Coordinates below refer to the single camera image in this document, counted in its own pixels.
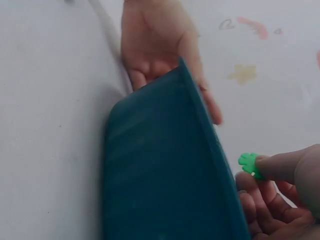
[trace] pink drawing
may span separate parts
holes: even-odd
[[[318,61],[318,66],[320,68],[320,51],[316,53],[316,60]]]
[[[259,23],[259,22],[256,22],[256,21],[251,21],[251,20],[246,19],[246,18],[244,18],[242,16],[238,16],[236,18],[236,20],[240,24],[245,24],[245,25],[248,25],[248,26],[254,28],[256,30],[256,33],[259,35],[259,38],[261,40],[266,40],[268,38],[267,28],[262,23]]]

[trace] palm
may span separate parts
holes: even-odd
[[[254,240],[305,240],[315,233],[314,218],[301,203],[295,186],[277,182],[278,189],[295,203],[291,207],[271,181],[255,180],[242,172],[236,177],[240,200]]]
[[[178,57],[184,57],[214,122],[222,122],[204,77],[198,32],[178,0],[125,1],[121,51],[133,90],[176,68]]]
[[[142,4],[128,1],[122,17],[122,57],[135,90],[178,65],[175,44],[157,33],[153,23],[148,22],[144,8]]]

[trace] finger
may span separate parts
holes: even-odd
[[[286,181],[276,181],[276,186],[278,187],[279,191],[290,201],[292,201],[297,207],[305,208],[306,206],[302,203],[299,198],[297,188],[295,185],[287,183]]]
[[[307,210],[303,208],[291,207],[279,193],[276,193],[271,201],[266,202],[266,205],[273,218],[284,223],[291,223],[307,212]]]
[[[202,92],[203,99],[205,101],[205,104],[208,108],[208,111],[210,113],[211,118],[213,119],[214,124],[220,125],[223,122],[222,113],[220,110],[220,107],[212,97],[210,91],[206,88],[203,88],[201,85],[199,85],[199,88]]]
[[[257,182],[250,174],[246,172],[237,174],[236,185],[238,190],[245,190],[252,196],[255,203],[257,222],[264,233],[272,234],[285,225],[284,222],[273,218],[261,195]]]
[[[240,191],[239,199],[244,211],[246,221],[248,223],[248,228],[251,236],[253,237],[256,234],[262,233],[262,229],[260,228],[256,219],[256,206],[252,196],[246,192],[241,193]]]
[[[306,148],[294,173],[294,183],[301,201],[320,220],[320,145]]]
[[[252,238],[252,240],[265,240],[265,239],[269,239],[269,236],[265,233],[258,233]]]
[[[246,192],[239,193],[239,199],[248,224],[256,220],[256,205],[252,196]]]
[[[297,164],[306,151],[308,151],[308,148],[257,159],[255,165],[261,174],[268,180],[294,184]]]
[[[293,219],[290,214],[292,207],[277,193],[273,181],[257,181],[262,198],[274,219],[289,223]]]
[[[154,62],[152,62],[151,66],[150,66],[150,75],[148,76],[148,79],[153,81],[153,80],[167,74],[171,70],[172,70],[171,67],[167,63],[162,62],[162,61],[154,61]]]
[[[305,214],[292,222],[288,223],[286,227],[281,230],[281,236],[279,239],[319,239],[319,232],[314,232],[318,227],[314,227],[315,219],[312,217],[311,213]]]
[[[138,90],[139,88],[142,88],[147,84],[146,77],[142,72],[131,69],[128,71],[128,73],[129,73],[132,88],[134,91]]]
[[[173,63],[173,64],[170,64],[170,67],[171,67],[171,69],[175,69],[175,68],[179,67],[179,64]]]
[[[213,122],[217,125],[221,124],[223,122],[221,110],[212,97],[208,83],[203,77],[203,64],[198,49],[198,34],[196,32],[186,32],[179,41],[178,52],[197,82]]]

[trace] fingernail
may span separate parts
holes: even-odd
[[[266,155],[258,155],[255,158],[255,162],[261,162],[262,160],[267,159],[267,158],[269,158],[269,157]]]

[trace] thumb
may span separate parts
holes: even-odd
[[[296,167],[307,150],[308,148],[305,148],[299,151],[281,153],[265,158],[257,157],[255,166],[268,180],[295,184]]]
[[[320,144],[257,158],[255,165],[266,179],[295,185],[301,201],[320,219]]]
[[[198,33],[186,31],[178,44],[178,53],[185,60],[194,80],[196,81],[208,111],[217,125],[223,122],[223,117],[219,105],[212,97],[208,82],[204,76],[203,64],[198,49]]]

